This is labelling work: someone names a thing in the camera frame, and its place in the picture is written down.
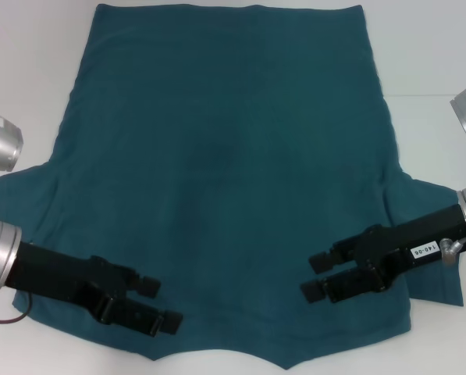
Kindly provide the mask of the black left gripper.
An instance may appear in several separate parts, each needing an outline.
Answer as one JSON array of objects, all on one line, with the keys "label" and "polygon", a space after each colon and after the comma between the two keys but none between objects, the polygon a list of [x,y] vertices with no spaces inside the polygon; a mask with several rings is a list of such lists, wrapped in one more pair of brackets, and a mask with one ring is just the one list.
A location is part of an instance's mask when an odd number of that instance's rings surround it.
[{"label": "black left gripper", "polygon": [[100,323],[180,325],[183,315],[126,297],[128,290],[155,298],[162,283],[92,256],[78,259],[20,242],[5,286],[86,309]]}]

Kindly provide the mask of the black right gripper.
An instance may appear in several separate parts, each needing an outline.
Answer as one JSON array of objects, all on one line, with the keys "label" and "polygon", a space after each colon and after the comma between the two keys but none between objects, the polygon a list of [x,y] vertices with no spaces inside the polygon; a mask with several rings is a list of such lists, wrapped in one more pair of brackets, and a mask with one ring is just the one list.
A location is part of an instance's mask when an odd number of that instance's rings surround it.
[{"label": "black right gripper", "polygon": [[327,252],[308,260],[316,274],[353,260],[357,268],[304,282],[300,289],[308,303],[326,298],[337,303],[364,293],[382,292],[401,274],[440,260],[443,239],[456,241],[463,237],[466,221],[459,205],[396,227],[376,227],[361,238],[356,235],[338,241]]}]

